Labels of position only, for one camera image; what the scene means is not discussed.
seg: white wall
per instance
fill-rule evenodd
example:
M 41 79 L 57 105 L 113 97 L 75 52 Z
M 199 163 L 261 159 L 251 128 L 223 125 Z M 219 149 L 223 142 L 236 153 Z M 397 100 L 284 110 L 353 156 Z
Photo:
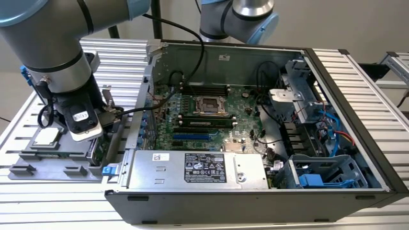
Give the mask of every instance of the white wall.
M 345 48 L 361 62 L 376 62 L 385 51 L 409 51 L 408 9 L 409 0 L 275 0 L 275 10 L 281 21 L 267 45 L 313 48 Z M 200 14 L 195 0 L 163 0 L 163 18 L 199 31 Z M 164 38 L 193 40 L 187 32 L 164 25 Z M 153 38 L 152 22 L 140 17 L 119 25 L 121 38 Z M 103 31 L 92 37 L 108 38 Z M 8 81 L 20 91 L 23 78 L 19 75 L 20 62 L 3 38 L 0 38 L 0 75 L 8 72 Z M 0 92 L 9 85 L 3 84 Z M 5 95 L 1 107 L 5 106 Z M 388 93 L 397 103 L 401 92 Z

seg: label sticker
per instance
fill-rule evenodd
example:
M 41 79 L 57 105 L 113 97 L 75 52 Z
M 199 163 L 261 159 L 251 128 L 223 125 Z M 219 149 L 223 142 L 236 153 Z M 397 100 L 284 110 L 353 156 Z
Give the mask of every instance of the label sticker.
M 231 56 L 229 55 L 219 55 L 219 61 L 229 61 Z
M 188 183 L 227 183 L 224 154 L 185 153 Z
M 88 117 L 89 117 L 89 115 L 88 115 L 88 112 L 87 112 L 87 111 L 80 112 L 80 113 L 72 115 L 72 119 L 73 119 L 76 122 L 85 120 Z
M 169 154 L 168 153 L 153 153 L 152 161 L 168 161 Z

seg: blue latch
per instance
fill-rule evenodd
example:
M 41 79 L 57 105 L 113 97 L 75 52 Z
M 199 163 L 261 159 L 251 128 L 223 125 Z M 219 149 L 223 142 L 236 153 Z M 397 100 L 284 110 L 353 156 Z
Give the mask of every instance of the blue latch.
M 25 66 L 21 66 L 21 67 L 20 67 L 20 73 L 21 73 L 21 75 L 23 75 L 23 77 L 24 77 L 24 79 L 25 79 L 28 85 L 29 85 L 29 86 L 33 86 L 32 80 L 31 80 L 31 77 L 29 77 L 28 70 L 27 70 Z
M 116 175 L 116 167 L 105 166 L 103 168 L 103 176 L 115 176 Z

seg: blue cable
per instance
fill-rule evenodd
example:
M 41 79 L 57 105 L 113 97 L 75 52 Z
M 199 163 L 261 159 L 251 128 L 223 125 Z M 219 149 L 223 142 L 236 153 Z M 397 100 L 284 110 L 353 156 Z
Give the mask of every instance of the blue cable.
M 341 129 L 340 119 L 333 114 L 325 112 L 324 110 L 320 110 L 318 113 L 324 114 L 325 116 L 328 116 L 334 120 L 334 122 L 337 123 L 337 130 L 340 130 Z M 338 144 L 340 144 L 340 135 L 336 133 L 334 147 L 330 153 L 330 157 L 334 157 L 334 154 L 337 153 Z
M 341 183 L 324 183 L 325 188 L 349 188 L 354 183 L 354 180 L 349 179 Z

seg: power supply label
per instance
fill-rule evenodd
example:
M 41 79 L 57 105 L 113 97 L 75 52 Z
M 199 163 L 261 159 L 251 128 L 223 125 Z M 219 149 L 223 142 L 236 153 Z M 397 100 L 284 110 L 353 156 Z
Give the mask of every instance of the power supply label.
M 227 183 L 224 154 L 185 153 L 188 183 Z

